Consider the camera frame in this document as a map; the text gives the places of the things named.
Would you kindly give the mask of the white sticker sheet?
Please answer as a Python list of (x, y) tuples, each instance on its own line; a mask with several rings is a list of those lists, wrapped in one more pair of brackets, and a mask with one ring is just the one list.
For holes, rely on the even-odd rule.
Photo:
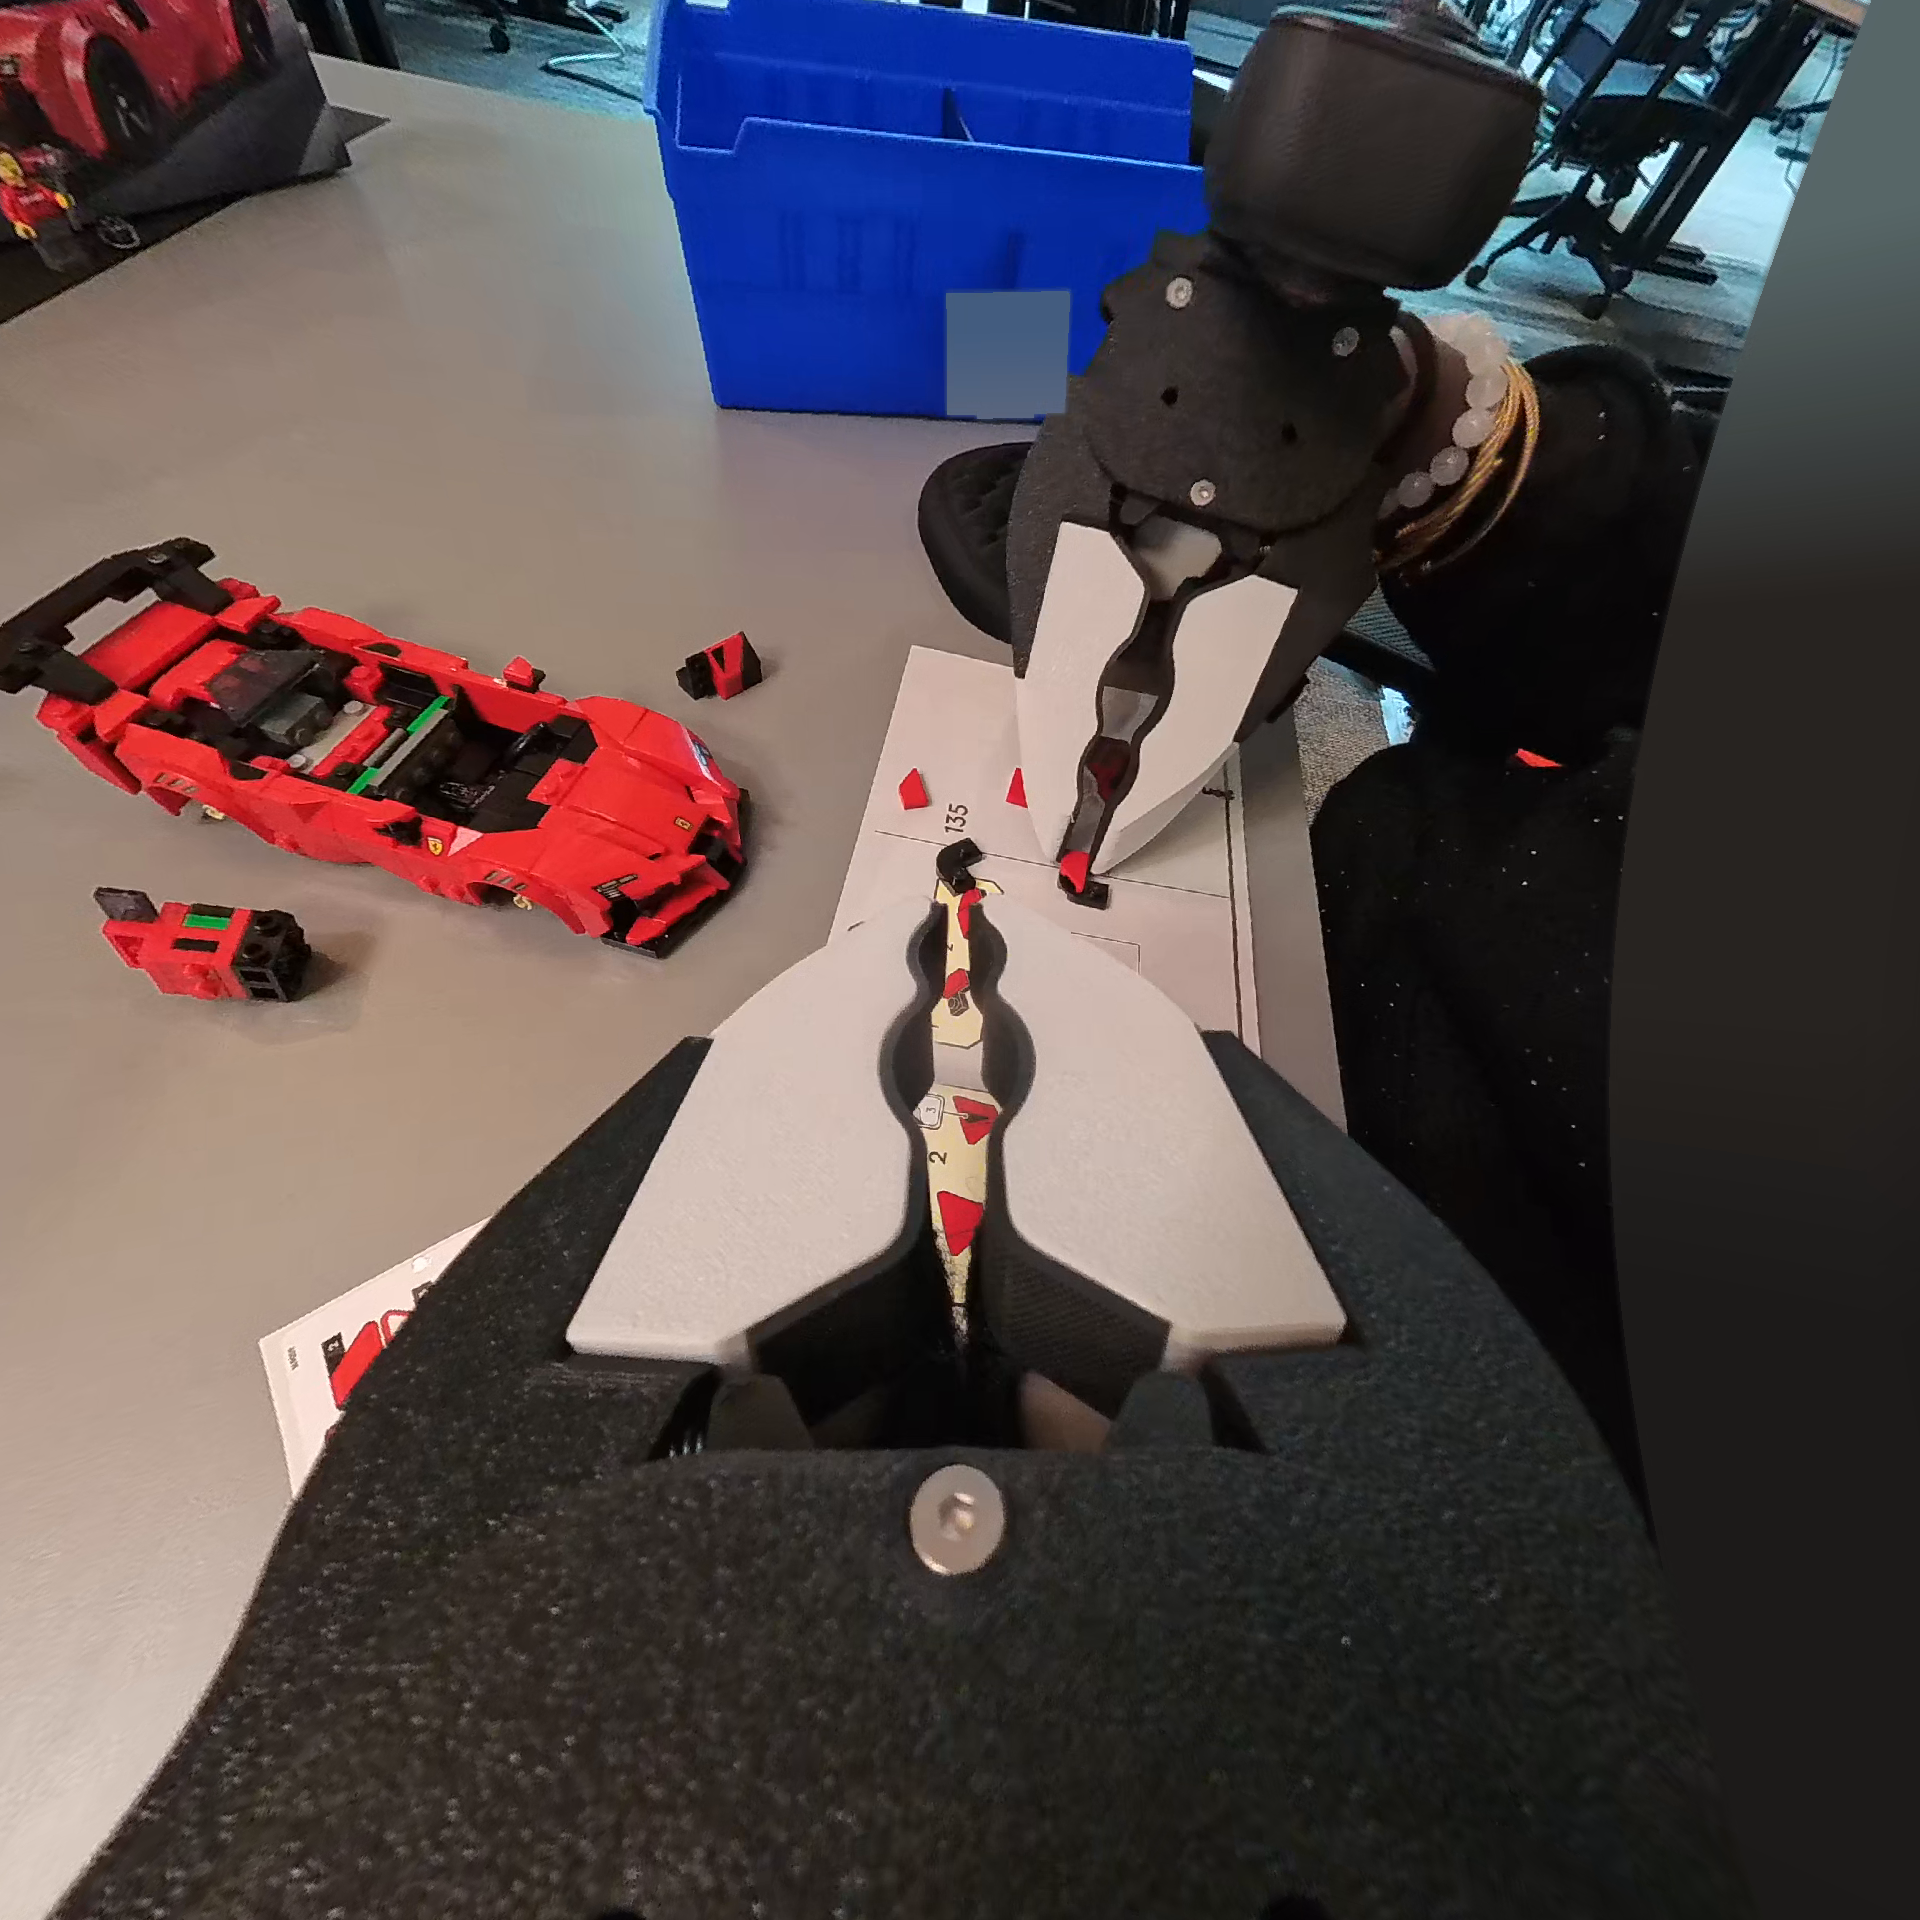
[(477, 1221), (443, 1236), (259, 1340), (292, 1497), (301, 1493), (372, 1362), (483, 1228), (486, 1221)]

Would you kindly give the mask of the red black green lego assembly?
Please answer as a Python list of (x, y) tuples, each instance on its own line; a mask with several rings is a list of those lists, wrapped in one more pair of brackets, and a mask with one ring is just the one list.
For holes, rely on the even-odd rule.
[(155, 904), (121, 886), (100, 886), (93, 900), (107, 947), (166, 997), (289, 1003), (304, 992), (314, 950), (292, 915)]

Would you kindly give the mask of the black office chair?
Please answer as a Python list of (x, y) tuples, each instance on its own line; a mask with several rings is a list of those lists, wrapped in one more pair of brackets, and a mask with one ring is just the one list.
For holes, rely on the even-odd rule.
[(1597, 295), (1579, 310), (1595, 321), (1639, 272), (1638, 257), (1614, 227), (1614, 211), (1638, 181), (1645, 158), (1669, 147), (1700, 148), (1711, 142), (1718, 111), (1660, 67), (1632, 60), (1593, 77), (1556, 114), (1537, 164), (1573, 169), (1579, 181), (1556, 198), (1516, 203), (1512, 217), (1530, 215), (1520, 232), (1493, 246), (1459, 277), (1479, 288), (1502, 257), (1537, 246), (1553, 252), (1565, 244), (1597, 281)]

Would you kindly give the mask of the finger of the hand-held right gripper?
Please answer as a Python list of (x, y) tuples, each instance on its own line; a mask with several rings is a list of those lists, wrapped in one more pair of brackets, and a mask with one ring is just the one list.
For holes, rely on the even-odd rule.
[(1088, 876), (1144, 850), (1217, 776), (1283, 634), (1299, 591), (1251, 576), (1192, 596), (1170, 634), (1170, 692), (1122, 739), (1109, 718), (1092, 744), (1099, 823)]
[(1118, 862), (1119, 803), (1162, 700), (1151, 687), (1106, 685), (1148, 602), (1140, 566), (1111, 532), (1062, 523), (1019, 676), (1019, 774), (1042, 856), (1086, 854), (1092, 878)]

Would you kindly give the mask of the lego set box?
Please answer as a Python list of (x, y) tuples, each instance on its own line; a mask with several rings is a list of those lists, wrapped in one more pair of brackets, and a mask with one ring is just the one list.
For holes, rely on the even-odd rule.
[(347, 169), (380, 125), (331, 109), (276, 2), (2, 7), (2, 319), (248, 196)]

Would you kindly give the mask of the lego instruction booklet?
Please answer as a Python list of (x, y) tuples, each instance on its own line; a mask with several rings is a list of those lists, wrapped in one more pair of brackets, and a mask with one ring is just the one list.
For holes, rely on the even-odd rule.
[[(976, 895), (1008, 897), (1065, 929), (1140, 975), (1193, 1026), (1258, 1045), (1251, 935), (1237, 902), (1246, 850), (1235, 759), (1173, 820), (1170, 850), (1111, 876), (1109, 904), (1092, 910), (1060, 891), (1029, 812), (1004, 804), (1011, 771), (1022, 769), (1014, 703), (1008, 667), (923, 647), (908, 652), (829, 924), (835, 939), (909, 895), (930, 897), (946, 917), (941, 998), (930, 1015), (932, 1087), (920, 1099), (917, 1127), (934, 1242), (958, 1325), (988, 1201), (995, 1100), (985, 1092), (983, 1017), (969, 982), (964, 912), (936, 869), (947, 842), (969, 838), (979, 848)], [(934, 784), (928, 811), (900, 809), (898, 786), (909, 767)]]

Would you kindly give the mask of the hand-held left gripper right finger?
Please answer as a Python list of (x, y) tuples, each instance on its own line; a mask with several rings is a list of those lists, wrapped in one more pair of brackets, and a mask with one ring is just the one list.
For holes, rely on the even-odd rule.
[(971, 912), (998, 1106), (974, 1346), (1116, 1413), (1151, 1373), (1327, 1348), (1346, 1314), (1201, 1032), (1032, 910)]

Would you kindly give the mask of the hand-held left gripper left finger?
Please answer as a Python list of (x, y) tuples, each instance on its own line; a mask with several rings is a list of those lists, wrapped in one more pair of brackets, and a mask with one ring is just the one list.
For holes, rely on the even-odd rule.
[(947, 917), (869, 912), (714, 1029), (568, 1327), (844, 1407), (952, 1340), (916, 1118)]

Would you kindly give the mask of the blue plastic bin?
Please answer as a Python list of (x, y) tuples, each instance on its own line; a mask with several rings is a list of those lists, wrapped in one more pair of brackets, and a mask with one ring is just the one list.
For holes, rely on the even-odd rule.
[(654, 5), (657, 131), (712, 401), (1042, 421), (1099, 295), (1203, 224), (1180, 41), (922, 5)]

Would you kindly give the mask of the red lego car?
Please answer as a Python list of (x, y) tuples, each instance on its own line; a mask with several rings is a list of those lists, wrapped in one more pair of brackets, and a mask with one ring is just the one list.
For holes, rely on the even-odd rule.
[(136, 547), (4, 622), (4, 692), (40, 690), (40, 725), (107, 784), (647, 956), (744, 876), (748, 798), (677, 718), (286, 611), (210, 561)]

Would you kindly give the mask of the black mesh chair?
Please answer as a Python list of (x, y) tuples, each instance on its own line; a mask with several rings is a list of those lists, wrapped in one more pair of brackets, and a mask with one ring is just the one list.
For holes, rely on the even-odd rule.
[[(971, 447), (936, 466), (920, 493), (917, 530), (932, 575), (952, 606), (977, 632), (1011, 645), (1005, 584), (1005, 526), (1027, 440)], [(1417, 707), (1432, 695), (1432, 662), (1389, 615), (1370, 598), (1322, 654)]]

